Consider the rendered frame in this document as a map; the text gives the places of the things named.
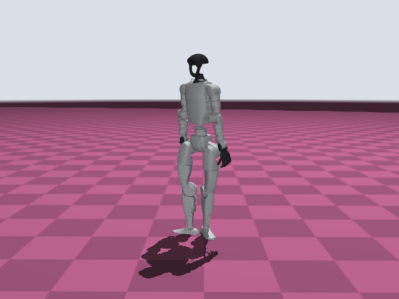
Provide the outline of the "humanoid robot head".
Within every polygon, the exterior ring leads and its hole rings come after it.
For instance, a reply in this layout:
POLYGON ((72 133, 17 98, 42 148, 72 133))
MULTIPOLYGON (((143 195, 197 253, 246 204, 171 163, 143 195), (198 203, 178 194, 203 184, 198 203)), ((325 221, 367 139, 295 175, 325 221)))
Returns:
POLYGON ((193 81, 193 83, 202 82, 202 81, 199 81, 199 79, 205 80, 203 74, 200 74, 199 72, 200 72, 200 68, 201 68, 202 64, 208 64, 207 57, 203 54, 194 54, 187 59, 187 62, 189 64, 191 76, 195 77, 195 80, 193 81), (195 74, 192 72, 192 65, 197 66, 197 71, 195 74))

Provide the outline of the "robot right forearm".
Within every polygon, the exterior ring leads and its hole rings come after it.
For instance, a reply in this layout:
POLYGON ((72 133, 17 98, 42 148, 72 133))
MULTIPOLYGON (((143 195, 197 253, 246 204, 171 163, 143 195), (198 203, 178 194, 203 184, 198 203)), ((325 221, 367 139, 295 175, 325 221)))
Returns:
MULTIPOLYGON (((179 118, 179 124, 180 124, 180 137, 182 136, 185 141, 188 140, 188 120, 187 119, 182 119, 179 118)), ((180 139, 179 137, 179 139, 180 139)))

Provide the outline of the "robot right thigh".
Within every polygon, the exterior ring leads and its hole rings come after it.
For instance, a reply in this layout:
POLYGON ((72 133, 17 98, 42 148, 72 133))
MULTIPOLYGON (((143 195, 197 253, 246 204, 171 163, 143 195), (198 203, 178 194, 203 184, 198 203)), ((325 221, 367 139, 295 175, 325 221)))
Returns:
POLYGON ((193 165, 191 154, 196 152, 191 147, 191 141, 187 140, 181 144, 178 153, 178 176, 181 187, 187 196, 194 196, 197 192, 196 184, 189 181, 193 165))

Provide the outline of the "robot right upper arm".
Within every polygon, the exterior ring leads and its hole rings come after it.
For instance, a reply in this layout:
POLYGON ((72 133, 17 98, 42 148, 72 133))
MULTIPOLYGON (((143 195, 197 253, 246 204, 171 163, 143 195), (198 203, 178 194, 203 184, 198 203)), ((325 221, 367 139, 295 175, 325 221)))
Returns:
POLYGON ((187 111, 186 111, 185 85, 186 85, 186 83, 184 83, 180 86, 182 109, 179 109, 177 112, 178 117, 182 118, 182 119, 186 119, 188 117, 187 111))

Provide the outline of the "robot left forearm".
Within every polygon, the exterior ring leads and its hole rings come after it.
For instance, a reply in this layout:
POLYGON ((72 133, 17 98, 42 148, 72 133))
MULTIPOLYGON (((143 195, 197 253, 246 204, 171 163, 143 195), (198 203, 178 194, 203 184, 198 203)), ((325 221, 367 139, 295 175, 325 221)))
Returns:
POLYGON ((215 134, 215 141, 217 142, 217 144, 219 143, 222 147, 222 149, 224 149, 225 147, 227 147, 227 143, 224 139, 224 132, 223 132, 223 119, 220 113, 217 114, 217 121, 218 124, 215 124, 213 126, 214 128, 214 134, 215 134))

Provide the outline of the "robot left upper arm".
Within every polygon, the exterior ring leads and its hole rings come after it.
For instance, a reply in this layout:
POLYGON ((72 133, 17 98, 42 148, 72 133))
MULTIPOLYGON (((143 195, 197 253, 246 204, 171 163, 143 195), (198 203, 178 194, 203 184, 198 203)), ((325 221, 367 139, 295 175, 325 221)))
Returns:
POLYGON ((220 93, 221 89, 218 85, 215 84, 206 84, 206 94, 209 96, 211 108, 213 113, 209 116, 209 120, 211 123, 218 123, 217 114, 221 114, 221 102, 220 102, 220 93))

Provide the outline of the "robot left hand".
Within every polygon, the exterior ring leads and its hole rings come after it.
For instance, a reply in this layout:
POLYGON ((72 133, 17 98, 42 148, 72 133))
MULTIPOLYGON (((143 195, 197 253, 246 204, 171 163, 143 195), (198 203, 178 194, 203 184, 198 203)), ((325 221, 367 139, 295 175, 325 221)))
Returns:
POLYGON ((222 161, 222 166, 220 166, 220 168, 226 167, 231 162, 230 153, 227 151, 228 147, 222 149, 221 145, 218 143, 218 149, 221 152, 218 165, 222 161))

